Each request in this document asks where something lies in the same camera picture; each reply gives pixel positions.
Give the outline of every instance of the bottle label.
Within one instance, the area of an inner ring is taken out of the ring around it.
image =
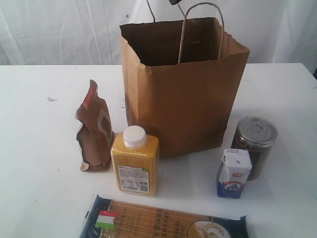
[[[121,189],[149,193],[149,171],[141,168],[118,166]]]

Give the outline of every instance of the white bottle cap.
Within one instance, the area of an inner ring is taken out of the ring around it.
[[[142,127],[132,125],[125,129],[123,142],[126,147],[136,149],[145,145],[147,142],[147,134]]]

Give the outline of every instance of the barcode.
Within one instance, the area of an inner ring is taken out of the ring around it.
[[[141,190],[141,192],[147,192],[148,191],[148,187],[140,186],[140,190]]]
[[[123,186],[123,189],[138,190],[137,187]]]
[[[229,149],[229,152],[239,154],[239,150],[236,149]]]

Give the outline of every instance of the white table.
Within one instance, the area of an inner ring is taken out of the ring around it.
[[[77,237],[97,194],[231,219],[247,215],[251,238],[316,237],[317,81],[303,65],[248,64],[222,147],[163,160],[155,197],[120,192],[113,171],[79,169],[74,115],[89,79],[107,101],[114,131],[127,127],[121,66],[0,66],[0,78],[0,237]],[[249,115],[273,122],[278,139],[242,198],[219,198],[223,149]]]

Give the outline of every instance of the brown pouch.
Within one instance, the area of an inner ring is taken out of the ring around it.
[[[90,80],[90,88],[76,112],[83,123],[76,139],[82,150],[81,171],[105,170],[109,167],[113,131],[106,101],[98,97],[97,83]]]

